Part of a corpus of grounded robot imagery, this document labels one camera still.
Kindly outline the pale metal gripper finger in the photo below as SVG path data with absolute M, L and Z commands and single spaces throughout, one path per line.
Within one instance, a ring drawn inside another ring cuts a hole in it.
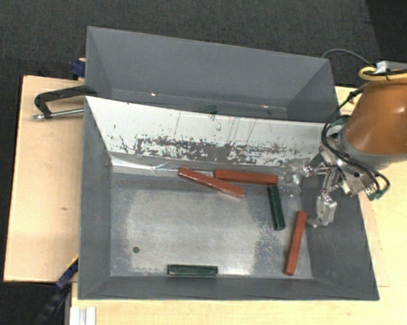
M 313 177 L 314 168 L 310 166 L 309 160 L 292 159 L 285 164 L 284 181 L 285 183 L 299 183 L 301 178 Z
M 316 199 L 316 216 L 308 219 L 307 223 L 312 227 L 328 226 L 331 224 L 335 217 L 337 209 L 337 202 L 326 191 L 321 191 Z

